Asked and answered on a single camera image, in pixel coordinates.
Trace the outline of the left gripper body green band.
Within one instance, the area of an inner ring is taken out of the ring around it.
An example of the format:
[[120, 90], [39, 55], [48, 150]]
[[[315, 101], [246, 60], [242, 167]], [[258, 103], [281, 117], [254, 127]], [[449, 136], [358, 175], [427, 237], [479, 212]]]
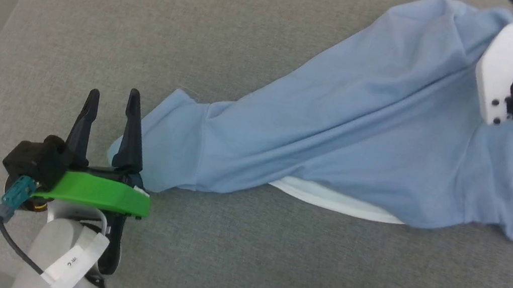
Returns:
[[105, 224], [102, 232], [110, 244], [101, 255], [97, 267], [100, 274], [116, 272], [121, 258], [121, 240], [128, 218], [148, 216], [150, 198], [143, 189], [139, 175], [125, 172], [70, 168], [61, 159], [40, 159], [32, 163], [31, 178], [37, 184], [35, 193], [27, 200], [26, 211], [44, 212], [60, 201], [69, 202], [69, 219]]

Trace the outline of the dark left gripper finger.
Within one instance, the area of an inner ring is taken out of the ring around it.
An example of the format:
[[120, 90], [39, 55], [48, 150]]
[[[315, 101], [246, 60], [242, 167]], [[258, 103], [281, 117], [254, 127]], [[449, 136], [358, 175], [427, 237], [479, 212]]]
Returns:
[[125, 114], [126, 127], [111, 164], [121, 172], [138, 174], [143, 165], [141, 96], [138, 89], [133, 88], [130, 91]]
[[99, 90], [90, 90], [85, 104], [71, 128], [69, 136], [66, 138], [67, 160], [71, 168], [85, 169], [89, 166], [86, 153], [90, 140], [91, 126], [97, 116], [99, 96]]

